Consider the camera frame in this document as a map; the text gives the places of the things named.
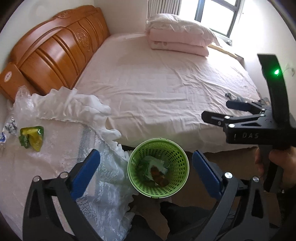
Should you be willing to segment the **person's right hand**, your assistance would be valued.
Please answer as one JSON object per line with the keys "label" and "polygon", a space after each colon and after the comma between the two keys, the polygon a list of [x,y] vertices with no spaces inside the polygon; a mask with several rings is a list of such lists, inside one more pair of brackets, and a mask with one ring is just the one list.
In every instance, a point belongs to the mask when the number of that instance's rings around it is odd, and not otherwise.
{"label": "person's right hand", "polygon": [[[283,168],[283,175],[281,180],[281,188],[289,189],[295,186],[295,147],[290,147],[288,150],[272,150],[269,153],[269,159],[274,164]],[[255,166],[259,172],[260,177],[265,175],[267,167],[264,166],[261,160],[260,149],[255,151]]]}

